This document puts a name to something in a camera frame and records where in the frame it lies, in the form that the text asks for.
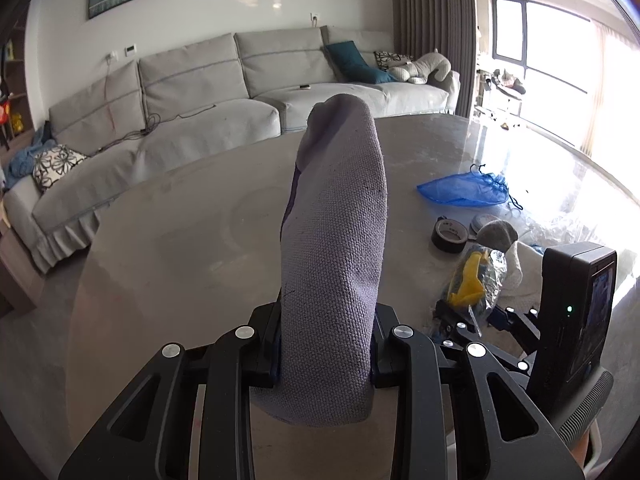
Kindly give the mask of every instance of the blue drawstring bag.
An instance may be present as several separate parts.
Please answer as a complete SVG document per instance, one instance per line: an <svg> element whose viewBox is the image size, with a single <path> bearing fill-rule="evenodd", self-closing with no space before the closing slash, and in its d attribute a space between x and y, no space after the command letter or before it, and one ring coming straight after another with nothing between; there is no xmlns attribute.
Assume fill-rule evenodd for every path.
<svg viewBox="0 0 640 480"><path fill-rule="evenodd" d="M418 186L420 194L438 204L458 207L489 207L504 204L509 199L518 209L522 206L509 194L502 175L483 173L482 166L473 164L468 173L432 180Z"/></svg>

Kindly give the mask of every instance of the black action camera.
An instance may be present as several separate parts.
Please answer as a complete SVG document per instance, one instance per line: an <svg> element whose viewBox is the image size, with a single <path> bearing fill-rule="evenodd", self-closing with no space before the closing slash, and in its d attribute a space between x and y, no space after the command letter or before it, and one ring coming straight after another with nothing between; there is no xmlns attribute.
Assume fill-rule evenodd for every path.
<svg viewBox="0 0 640 480"><path fill-rule="evenodd" d="M618 258L590 242L549 248L542 264L540 345L527 394L559 433L579 438L613 386L600 366Z"/></svg>

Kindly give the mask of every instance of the camera screen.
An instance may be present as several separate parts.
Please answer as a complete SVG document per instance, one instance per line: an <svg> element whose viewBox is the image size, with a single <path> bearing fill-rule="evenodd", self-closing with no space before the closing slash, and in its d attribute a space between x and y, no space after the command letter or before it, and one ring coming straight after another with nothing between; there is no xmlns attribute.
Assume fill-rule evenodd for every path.
<svg viewBox="0 0 640 480"><path fill-rule="evenodd" d="M607 319L613 298L613 271L610 266L591 279L591 304L587 314L587 321L582 326L580 342L576 353L571 375L579 370L591 357L593 351L602 342L607 331Z"/></svg>

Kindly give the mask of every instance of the floral patterned pillow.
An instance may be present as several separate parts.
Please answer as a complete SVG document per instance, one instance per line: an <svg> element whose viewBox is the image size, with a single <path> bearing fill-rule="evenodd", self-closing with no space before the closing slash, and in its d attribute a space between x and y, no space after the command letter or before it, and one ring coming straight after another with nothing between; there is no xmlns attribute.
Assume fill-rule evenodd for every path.
<svg viewBox="0 0 640 480"><path fill-rule="evenodd" d="M406 65L415 61L412 56L403 56L402 54L393 54L391 52L374 52L376 56L376 62L380 70L387 72L390 68L395 66Z"/></svg>
<svg viewBox="0 0 640 480"><path fill-rule="evenodd" d="M36 155L33 178L40 191L44 193L87 158L82 153L61 144Z"/></svg>

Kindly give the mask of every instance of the triangular cutout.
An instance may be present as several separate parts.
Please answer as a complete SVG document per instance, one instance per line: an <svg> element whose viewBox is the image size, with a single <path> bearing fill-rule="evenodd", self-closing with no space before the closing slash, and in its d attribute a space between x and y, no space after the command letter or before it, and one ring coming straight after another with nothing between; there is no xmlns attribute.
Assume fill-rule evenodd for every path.
<svg viewBox="0 0 640 480"><path fill-rule="evenodd" d="M498 418L500 436L505 442L511 442L538 432L536 421L531 418L520 401L498 374L489 374L486 378Z"/></svg>
<svg viewBox="0 0 640 480"><path fill-rule="evenodd" d="M128 438L135 442L145 439L146 428L149 425L151 409L156 399L160 375L147 378L136 393L129 399L117 418L110 424L111 434Z"/></svg>

